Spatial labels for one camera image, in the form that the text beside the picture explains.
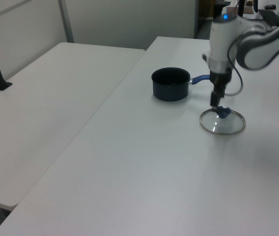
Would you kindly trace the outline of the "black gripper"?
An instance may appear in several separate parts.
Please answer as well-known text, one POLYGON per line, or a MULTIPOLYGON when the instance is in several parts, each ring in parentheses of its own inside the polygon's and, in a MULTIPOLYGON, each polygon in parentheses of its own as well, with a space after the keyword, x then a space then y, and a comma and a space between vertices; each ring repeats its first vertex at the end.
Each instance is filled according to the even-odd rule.
POLYGON ((227 70, 224 73, 210 71, 210 82, 214 85, 214 91, 211 93, 210 106, 217 110, 221 99, 224 98, 227 84, 231 81, 232 71, 227 70))

